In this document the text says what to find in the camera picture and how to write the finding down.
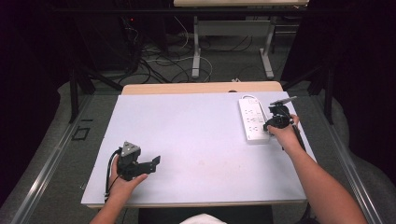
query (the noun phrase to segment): white tabletop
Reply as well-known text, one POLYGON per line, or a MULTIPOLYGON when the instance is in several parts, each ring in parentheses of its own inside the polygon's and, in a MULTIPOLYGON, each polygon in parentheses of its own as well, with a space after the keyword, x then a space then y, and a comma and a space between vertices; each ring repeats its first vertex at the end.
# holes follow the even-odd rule
POLYGON ((175 0, 176 7, 302 6, 308 0, 175 0))
MULTIPOLYGON (((111 154, 129 141, 139 162, 161 156, 157 172, 139 185, 127 206, 213 206, 306 200, 290 158, 275 140, 247 143, 238 107, 245 94, 269 103, 283 91, 121 95, 109 122, 81 203, 104 204, 111 154)), ((291 103, 286 104, 295 114, 291 103)), ((308 154, 315 158, 303 127, 308 154)))

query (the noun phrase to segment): hand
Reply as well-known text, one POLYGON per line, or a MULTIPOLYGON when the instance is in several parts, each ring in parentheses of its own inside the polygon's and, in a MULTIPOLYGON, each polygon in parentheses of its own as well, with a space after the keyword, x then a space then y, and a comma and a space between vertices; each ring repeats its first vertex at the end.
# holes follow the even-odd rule
MULTIPOLYGON (((298 125, 300 119, 296 115, 290 115, 295 125, 298 125)), ((286 128, 278 129, 271 125, 268 125, 268 131, 275 135, 279 144, 285 149, 286 153, 290 154, 295 148, 300 148, 301 145, 298 142, 297 136, 291 127, 288 125, 286 128)))
POLYGON ((142 174, 132 179, 131 181, 126 181, 118 176, 117 174, 117 163, 119 161, 119 156, 117 155, 111 165, 111 175, 109 178, 109 188, 110 195, 109 198, 117 198, 118 200, 123 200, 125 203, 131 197, 134 188, 137 187, 143 180, 145 180, 148 175, 142 174))

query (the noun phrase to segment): desk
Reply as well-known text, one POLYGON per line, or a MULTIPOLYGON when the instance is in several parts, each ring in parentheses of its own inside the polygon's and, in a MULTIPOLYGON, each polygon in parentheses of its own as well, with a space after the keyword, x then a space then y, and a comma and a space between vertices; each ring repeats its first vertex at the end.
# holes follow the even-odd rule
MULTIPOLYGON (((103 206, 107 162, 125 140, 141 146, 140 162, 162 156, 157 172, 139 185, 126 206, 305 201, 292 163, 275 138, 266 145, 249 145, 240 119, 237 100, 243 95, 255 95, 265 107, 279 98, 288 97, 281 90, 277 82, 125 87, 107 127, 81 203, 89 207, 103 206)), ((291 104, 288 107, 290 113, 295 113, 291 104)), ((315 158, 303 127, 301 133, 308 154, 315 158)))
MULTIPOLYGON (((176 7, 275 7, 275 6, 303 6, 308 0, 175 0, 176 7)), ((274 78, 268 51, 276 26, 276 17, 269 21, 199 21, 194 17, 194 59, 191 76, 199 76, 201 49, 200 35, 255 35, 265 36, 264 48, 260 49, 262 64, 268 79, 274 78)))

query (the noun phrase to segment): person's right hand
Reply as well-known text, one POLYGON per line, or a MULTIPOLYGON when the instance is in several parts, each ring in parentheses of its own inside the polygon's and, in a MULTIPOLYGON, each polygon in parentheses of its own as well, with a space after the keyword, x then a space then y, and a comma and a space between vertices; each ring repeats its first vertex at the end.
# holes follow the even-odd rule
MULTIPOLYGON (((290 115, 293 119, 295 125, 298 125, 300 119, 296 115, 290 115)), ((297 136, 291 127, 291 124, 286 128, 278 129, 271 125, 268 125, 268 131, 275 135, 279 144, 285 149, 286 153, 290 154, 290 151, 295 148, 300 148, 300 143, 298 142, 297 136)))

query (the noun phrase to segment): white power strip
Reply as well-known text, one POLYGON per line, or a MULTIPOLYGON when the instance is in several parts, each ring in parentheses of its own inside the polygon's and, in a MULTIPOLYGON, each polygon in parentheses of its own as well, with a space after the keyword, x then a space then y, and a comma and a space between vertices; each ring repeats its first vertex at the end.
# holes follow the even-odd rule
POLYGON ((263 128, 265 115, 259 100, 255 98, 239 99, 242 121, 244 122, 247 141, 252 144, 265 144, 270 136, 263 128))

